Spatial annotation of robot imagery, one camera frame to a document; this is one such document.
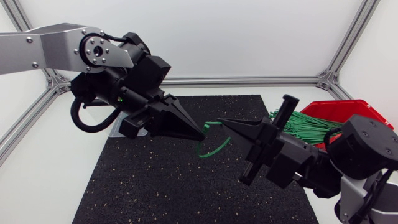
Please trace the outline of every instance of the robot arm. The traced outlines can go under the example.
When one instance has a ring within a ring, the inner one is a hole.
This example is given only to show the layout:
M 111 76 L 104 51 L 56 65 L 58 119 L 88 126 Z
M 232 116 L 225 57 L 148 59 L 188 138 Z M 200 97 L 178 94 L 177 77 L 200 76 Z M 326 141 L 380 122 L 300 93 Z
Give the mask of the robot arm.
M 0 74 L 41 68 L 81 72 L 71 82 L 76 97 L 71 116 L 83 131 L 101 131 L 123 111 L 128 117 L 119 132 L 130 138 L 143 127 L 152 136 L 205 138 L 178 99 L 164 96 L 159 86 L 171 66 L 152 56 L 137 34 L 117 38 L 95 27 L 57 24 L 0 34 L 0 45 L 6 52 L 1 54 Z M 115 111 L 99 125 L 88 126 L 78 115 L 82 103 L 84 108 L 111 105 Z
M 52 68 L 98 73 L 106 67 L 132 68 L 124 49 L 95 27 L 57 24 L 27 32 L 0 34 L 0 74 Z
M 353 116 L 340 130 L 342 135 L 322 151 L 283 128 L 299 102 L 285 95 L 275 119 L 241 121 L 219 118 L 224 130 L 246 153 L 248 168 L 240 181 L 250 185 L 262 165 L 266 177 L 279 187 L 296 181 L 313 189 L 320 198 L 341 193 L 335 213 L 342 223 L 395 223 L 398 203 L 393 195 L 398 185 L 387 180 L 398 169 L 398 136 L 384 124 Z M 381 170 L 388 169 L 383 175 Z

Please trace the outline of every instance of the white backdrop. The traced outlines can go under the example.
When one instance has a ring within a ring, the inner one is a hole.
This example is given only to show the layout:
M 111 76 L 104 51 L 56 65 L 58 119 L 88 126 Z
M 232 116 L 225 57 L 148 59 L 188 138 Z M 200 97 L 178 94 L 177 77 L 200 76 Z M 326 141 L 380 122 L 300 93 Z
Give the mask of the white backdrop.
M 136 32 L 169 77 L 314 76 L 329 65 L 362 0 L 20 0 L 34 27 Z

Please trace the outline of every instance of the white wall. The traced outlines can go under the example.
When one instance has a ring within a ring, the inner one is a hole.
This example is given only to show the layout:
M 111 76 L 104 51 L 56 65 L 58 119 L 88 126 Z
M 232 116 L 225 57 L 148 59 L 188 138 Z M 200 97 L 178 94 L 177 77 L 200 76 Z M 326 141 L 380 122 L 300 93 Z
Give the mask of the white wall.
M 330 63 L 362 0 L 20 0 L 34 27 L 136 32 L 171 64 L 168 77 L 315 76 Z
M 341 85 L 398 128 L 398 1 L 381 0 L 341 70 Z
M 0 5 L 0 32 L 15 31 Z M 0 51 L 0 54 L 7 57 L 7 52 Z M 0 138 L 44 92 L 45 86 L 45 76 L 41 70 L 0 75 Z

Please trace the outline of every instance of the speckled mat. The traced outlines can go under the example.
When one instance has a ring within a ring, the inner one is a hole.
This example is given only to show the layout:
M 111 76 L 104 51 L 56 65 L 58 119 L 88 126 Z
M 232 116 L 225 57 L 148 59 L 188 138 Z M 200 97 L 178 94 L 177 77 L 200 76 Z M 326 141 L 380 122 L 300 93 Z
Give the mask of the speckled mat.
M 217 117 L 267 114 L 259 95 L 179 99 L 201 127 Z M 203 150 L 226 137 L 211 127 Z M 265 167 L 250 187 L 239 183 L 247 163 L 234 142 L 207 159 L 195 154 L 195 146 L 166 137 L 109 138 L 73 222 L 318 223 L 303 188 L 278 188 L 264 178 Z

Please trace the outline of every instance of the aluminum frame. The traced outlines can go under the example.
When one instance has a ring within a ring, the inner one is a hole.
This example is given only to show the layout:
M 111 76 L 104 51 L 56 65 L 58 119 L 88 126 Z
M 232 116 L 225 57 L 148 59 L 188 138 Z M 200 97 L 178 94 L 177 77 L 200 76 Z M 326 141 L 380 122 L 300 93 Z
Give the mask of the aluminum frame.
M 18 0 L 0 0 L 12 23 L 18 31 L 32 28 Z M 340 70 L 363 30 L 368 24 L 380 0 L 363 0 L 343 41 L 332 58 L 330 65 L 321 73 L 306 77 L 233 77 L 233 78 L 166 78 L 162 88 L 227 87 L 227 86 L 315 86 L 326 90 L 334 99 L 353 99 L 340 85 Z M 0 139 L 0 166 L 17 146 L 25 133 L 33 126 L 43 112 L 59 94 L 70 90 L 70 81 L 55 70 L 44 69 L 47 90 L 15 122 Z

